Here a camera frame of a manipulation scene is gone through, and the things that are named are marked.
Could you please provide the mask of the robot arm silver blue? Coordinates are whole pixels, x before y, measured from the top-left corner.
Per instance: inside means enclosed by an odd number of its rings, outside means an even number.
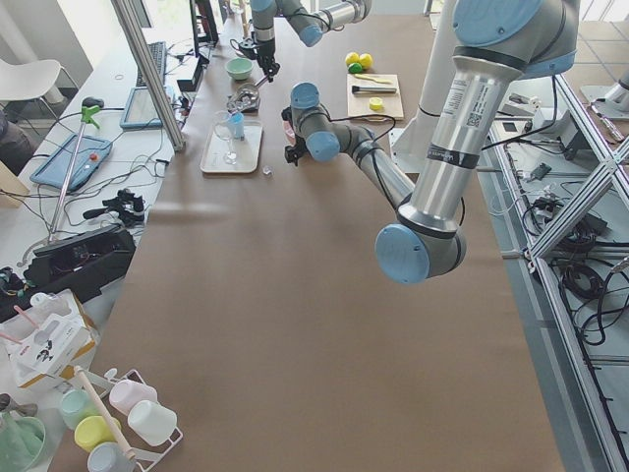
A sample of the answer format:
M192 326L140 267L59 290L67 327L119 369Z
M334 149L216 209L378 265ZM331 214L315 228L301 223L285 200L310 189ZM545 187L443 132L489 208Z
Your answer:
M308 13L300 1L253 0L250 6L253 25L251 57L272 83L280 70L275 61L276 18L284 18L306 47L313 47L325 33L363 21L371 11L372 1L339 1L314 13Z
M451 21L455 73L412 182L365 128L331 122L311 83L291 91L291 125L317 161L349 155L396 211L374 251L403 284L445 274L462 263L466 242L455 213L509 85L561 74L574 63L577 1L458 1Z

